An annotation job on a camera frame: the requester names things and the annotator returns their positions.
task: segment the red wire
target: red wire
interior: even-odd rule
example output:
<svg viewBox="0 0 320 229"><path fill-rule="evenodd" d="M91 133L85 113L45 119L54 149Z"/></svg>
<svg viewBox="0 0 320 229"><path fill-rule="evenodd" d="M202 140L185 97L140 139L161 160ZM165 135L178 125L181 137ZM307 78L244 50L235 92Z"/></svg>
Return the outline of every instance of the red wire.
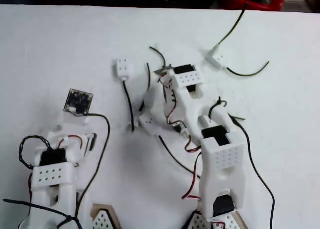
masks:
<svg viewBox="0 0 320 229"><path fill-rule="evenodd" d="M176 97L174 90L172 90L171 88L168 88L168 87L166 87L166 88L167 88L167 89L170 89L170 90L172 91L174 97ZM174 101L174 106L173 106L172 110L170 111L169 115L166 117L166 123L167 123L168 125L173 125L173 124L176 124L176 123L182 123L182 124L184 125L184 127L186 127L185 123L184 123L182 120L176 120L176 121L174 121L174 122L170 122L170 117L171 117L171 115L174 113L174 111L175 111L176 108L177 108L177 100ZM199 151L199 150L201 149L201 146L198 146L198 147L193 148L193 149L187 149L190 144L191 144L191 136L189 135L189 142L188 142L188 143L185 145L185 147L184 147L185 151L188 152L188 153L196 153L197 151Z"/></svg>
<svg viewBox="0 0 320 229"><path fill-rule="evenodd" d="M194 169L193 169L193 179L192 179L192 183L191 183L191 186L190 186L190 189L188 190L188 192L182 197L182 199L186 199L189 194L191 193L191 191L193 190L194 186L195 186L195 183L196 183L196 178L197 178L197 162L198 162L198 159L199 157L201 156L201 152L199 153L199 155L196 157L196 160L195 160L195 163L194 163Z"/></svg>
<svg viewBox="0 0 320 229"><path fill-rule="evenodd" d="M201 200L201 198L199 196L196 196L196 195L188 195L186 198Z"/></svg>
<svg viewBox="0 0 320 229"><path fill-rule="evenodd" d="M199 151L201 149L201 146L197 146L196 148L193 148L193 149L187 149L190 144L191 144L191 136L189 135L189 141L184 147L184 149L187 153L196 153L197 151Z"/></svg>
<svg viewBox="0 0 320 229"><path fill-rule="evenodd" d="M220 226L220 224L223 225L222 229L226 229L226 224L223 221L217 221L217 222L212 222L213 224L216 224L218 227Z"/></svg>

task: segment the hole pattern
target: hole pattern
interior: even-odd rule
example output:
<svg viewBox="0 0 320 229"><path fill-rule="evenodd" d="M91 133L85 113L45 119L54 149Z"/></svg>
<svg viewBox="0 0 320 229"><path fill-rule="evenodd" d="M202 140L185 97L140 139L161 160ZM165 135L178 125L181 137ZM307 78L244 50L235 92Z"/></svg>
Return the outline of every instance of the hole pattern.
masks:
<svg viewBox="0 0 320 229"><path fill-rule="evenodd" d="M100 211L98 216L94 219L93 229L112 229L113 226L105 211Z"/></svg>
<svg viewBox="0 0 320 229"><path fill-rule="evenodd" d="M236 166L239 162L239 149L236 147L216 152L214 162L219 170Z"/></svg>

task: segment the white surface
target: white surface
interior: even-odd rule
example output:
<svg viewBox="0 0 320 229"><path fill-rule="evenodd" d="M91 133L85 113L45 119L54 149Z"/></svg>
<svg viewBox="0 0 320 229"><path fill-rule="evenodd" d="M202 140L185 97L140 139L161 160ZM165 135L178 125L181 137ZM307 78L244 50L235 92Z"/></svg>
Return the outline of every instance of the white surface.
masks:
<svg viewBox="0 0 320 229"><path fill-rule="evenodd" d="M271 61L253 78L214 70L204 60L206 50L238 16L239 11L0 6L0 198L28 200L30 171L18 161L19 144L27 135L42 134L75 88L93 93L90 111L107 115L112 125L108 150L90 189L93 201L113 205L124 229L181 227L197 206L195 200L181 200L192 177L154 138L127 130L126 96L111 69L119 55L135 66L127 86L137 111L147 89L145 63L153 71L162 66L161 58L148 49L157 46L173 66L203 62L212 86L228 101L228 111L247 119L243 125L254 161L276 198L274 228L313 227L320 189L320 15L246 12L221 47L238 72L252 73L261 62ZM102 119L94 120L99 148L107 127ZM163 138L191 168L195 155L184 152L185 140L169 131ZM32 145L25 145L28 161ZM86 160L84 184L100 152ZM268 229L271 197L247 155L248 184L240 214L249 228ZM0 228L18 227L20 221L13 217L22 220L28 212L0 205Z"/></svg>

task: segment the white connector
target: white connector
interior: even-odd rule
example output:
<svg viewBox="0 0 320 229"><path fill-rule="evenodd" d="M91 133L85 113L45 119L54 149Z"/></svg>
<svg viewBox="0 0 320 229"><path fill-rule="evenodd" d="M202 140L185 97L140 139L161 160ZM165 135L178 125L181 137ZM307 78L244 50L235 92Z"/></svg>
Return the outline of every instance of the white connector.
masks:
<svg viewBox="0 0 320 229"><path fill-rule="evenodd" d="M219 52L219 44L214 46L214 48L208 52L205 59L219 70L224 70L229 67L228 61L226 61L225 57Z"/></svg>
<svg viewBox="0 0 320 229"><path fill-rule="evenodd" d="M130 77L130 66L126 58L119 58L116 60L116 74L121 81L126 81Z"/></svg>

